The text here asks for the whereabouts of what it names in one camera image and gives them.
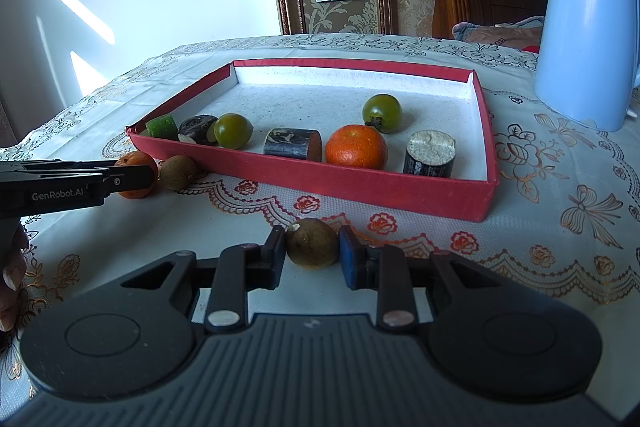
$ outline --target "finger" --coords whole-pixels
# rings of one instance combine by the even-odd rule
[[[20,312],[20,302],[18,301],[10,308],[0,312],[0,331],[11,331],[18,318],[18,312]]]
[[[4,267],[2,267],[2,278],[9,288],[17,290],[22,284],[24,274],[27,271],[27,263],[24,260],[22,252],[14,248],[7,259]]]
[[[18,299],[18,293],[9,288],[4,283],[4,280],[0,280],[0,314],[15,304]]]
[[[12,247],[18,247],[21,250],[27,250],[29,248],[29,238],[22,225],[18,225],[18,228],[15,229]]]

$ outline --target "electric kettle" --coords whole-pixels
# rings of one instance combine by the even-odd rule
[[[636,116],[639,30],[639,0],[548,0],[536,95],[571,120],[617,131]]]

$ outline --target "green cherry tomato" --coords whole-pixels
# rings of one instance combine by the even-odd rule
[[[362,119],[365,125],[373,126],[379,132],[394,132],[402,121],[402,107],[394,96],[377,94],[362,108]]]
[[[207,131],[207,140],[210,140],[209,133],[213,130],[215,139],[220,147],[225,149],[240,149],[246,145],[254,132],[254,126],[244,116],[233,112],[223,114]]]

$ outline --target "tangerine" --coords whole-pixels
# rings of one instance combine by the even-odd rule
[[[158,166],[156,165],[156,161],[147,153],[142,151],[132,151],[122,156],[115,164],[116,166],[149,165],[154,171],[154,182],[149,188],[139,188],[138,190],[124,190],[124,192],[118,192],[118,194],[123,198],[127,198],[127,200],[139,200],[156,188],[156,184],[158,183]]]
[[[386,142],[373,127],[345,125],[331,135],[324,148],[324,155],[327,163],[384,169]]]

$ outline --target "white floral tablecloth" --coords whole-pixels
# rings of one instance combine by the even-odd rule
[[[427,38],[321,34],[182,46],[147,60],[63,111],[0,160],[117,158],[132,150],[124,127],[231,60],[265,57],[373,58],[475,69],[492,114],[500,186],[483,223],[412,214],[208,174],[175,194],[110,196],[104,206],[31,216],[26,305],[0,347],[0,418],[35,393],[22,367],[20,328],[34,314],[174,250],[212,257],[262,242],[272,225],[298,217],[349,224],[370,241],[424,257],[438,249],[585,311],[604,338],[590,394],[614,415],[640,401],[640,124],[616,133],[568,121],[532,90],[537,55]],[[634,105],[640,97],[634,94]],[[420,313],[429,317],[424,296]],[[350,292],[339,267],[305,272],[287,261],[277,291],[250,295],[250,310],[372,312],[371,291]]]

